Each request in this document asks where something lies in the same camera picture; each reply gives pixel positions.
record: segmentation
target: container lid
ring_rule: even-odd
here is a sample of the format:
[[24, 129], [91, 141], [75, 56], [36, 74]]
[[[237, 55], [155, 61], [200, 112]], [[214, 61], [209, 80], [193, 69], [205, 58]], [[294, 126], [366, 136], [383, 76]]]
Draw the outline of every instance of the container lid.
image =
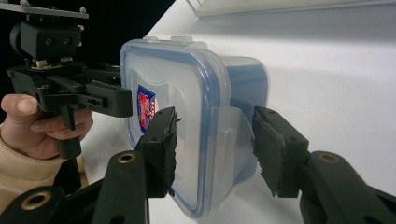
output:
[[207, 215], [246, 164], [254, 174], [250, 123], [241, 109], [230, 106], [227, 66], [205, 43], [190, 37], [132, 40], [121, 49], [120, 69], [122, 86], [133, 95], [134, 115], [126, 119], [133, 147], [159, 109], [174, 106], [181, 118], [172, 188], [187, 216]]

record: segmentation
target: black background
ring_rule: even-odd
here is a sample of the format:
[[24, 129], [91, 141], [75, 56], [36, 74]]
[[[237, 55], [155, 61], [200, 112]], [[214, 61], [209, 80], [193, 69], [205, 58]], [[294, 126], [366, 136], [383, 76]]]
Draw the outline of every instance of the black background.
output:
[[[120, 48], [129, 40], [144, 37], [175, 0], [29, 0], [37, 7], [57, 7], [60, 10], [78, 12], [87, 9], [90, 18], [80, 19], [85, 30], [82, 32], [82, 47], [78, 48], [76, 61], [98, 63], [120, 63]], [[0, 9], [0, 92], [1, 98], [13, 92], [7, 69], [24, 65], [9, 44], [12, 27], [26, 16], [18, 12]], [[0, 110], [0, 123], [5, 118]]]

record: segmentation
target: sleeve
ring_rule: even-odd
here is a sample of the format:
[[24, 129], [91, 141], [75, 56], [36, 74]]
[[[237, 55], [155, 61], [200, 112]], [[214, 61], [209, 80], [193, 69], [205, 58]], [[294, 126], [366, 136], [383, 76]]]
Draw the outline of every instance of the sleeve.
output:
[[29, 189], [51, 186], [64, 160], [36, 160], [8, 147], [0, 136], [0, 214]]

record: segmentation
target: plastic food container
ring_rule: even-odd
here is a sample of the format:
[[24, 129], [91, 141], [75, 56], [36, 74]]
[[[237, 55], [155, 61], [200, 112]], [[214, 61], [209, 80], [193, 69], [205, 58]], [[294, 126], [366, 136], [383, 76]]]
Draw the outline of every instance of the plastic food container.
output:
[[205, 217], [235, 183], [255, 174], [251, 118], [268, 90], [261, 62], [218, 56], [190, 37], [151, 37], [124, 44], [120, 69], [133, 95], [134, 115], [126, 119], [133, 147], [159, 109], [174, 106], [182, 119], [172, 188], [188, 217]]

